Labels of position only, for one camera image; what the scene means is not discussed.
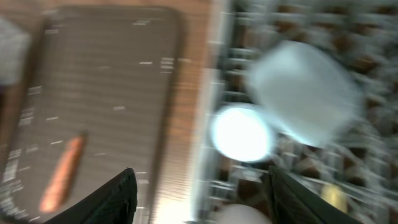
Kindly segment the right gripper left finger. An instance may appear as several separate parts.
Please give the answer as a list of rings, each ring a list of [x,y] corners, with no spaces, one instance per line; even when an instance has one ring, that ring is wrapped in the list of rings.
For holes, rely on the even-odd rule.
[[[136,176],[127,168],[44,224],[132,224],[136,209]]]

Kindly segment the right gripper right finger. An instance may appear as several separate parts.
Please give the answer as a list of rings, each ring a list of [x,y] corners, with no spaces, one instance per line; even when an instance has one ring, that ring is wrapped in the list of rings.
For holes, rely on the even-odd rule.
[[[277,224],[360,224],[297,182],[284,170],[271,166],[265,181],[268,209]]]

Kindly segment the yellow plastic spoon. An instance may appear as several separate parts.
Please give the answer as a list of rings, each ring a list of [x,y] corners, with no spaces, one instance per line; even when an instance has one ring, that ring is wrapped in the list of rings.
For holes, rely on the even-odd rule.
[[[348,212],[346,195],[339,186],[333,184],[324,185],[321,191],[321,198],[338,210],[344,213]]]

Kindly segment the pink cup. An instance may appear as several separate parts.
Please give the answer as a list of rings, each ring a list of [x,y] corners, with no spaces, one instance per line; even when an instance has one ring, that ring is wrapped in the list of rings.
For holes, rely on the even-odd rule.
[[[259,210],[241,204],[224,206],[218,214],[216,224],[272,224]]]

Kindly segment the orange carrot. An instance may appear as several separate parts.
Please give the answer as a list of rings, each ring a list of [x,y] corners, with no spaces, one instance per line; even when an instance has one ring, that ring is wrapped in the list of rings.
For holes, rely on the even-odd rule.
[[[82,132],[66,144],[40,200],[39,211],[41,213],[54,212],[66,201],[86,145],[86,139],[87,133]]]

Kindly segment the light blue cup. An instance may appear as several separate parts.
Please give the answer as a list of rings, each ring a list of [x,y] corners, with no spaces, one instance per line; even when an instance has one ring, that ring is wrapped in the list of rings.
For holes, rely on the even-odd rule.
[[[254,104],[222,106],[212,116],[208,130],[213,147],[236,161],[264,161],[276,148],[277,132],[268,124],[263,110]]]

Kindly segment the light blue bowl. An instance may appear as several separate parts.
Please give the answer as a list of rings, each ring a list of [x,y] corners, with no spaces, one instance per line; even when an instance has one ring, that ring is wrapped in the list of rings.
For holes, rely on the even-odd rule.
[[[285,40],[248,69],[246,89],[278,131],[323,147],[363,115],[364,97],[349,72],[320,49]]]

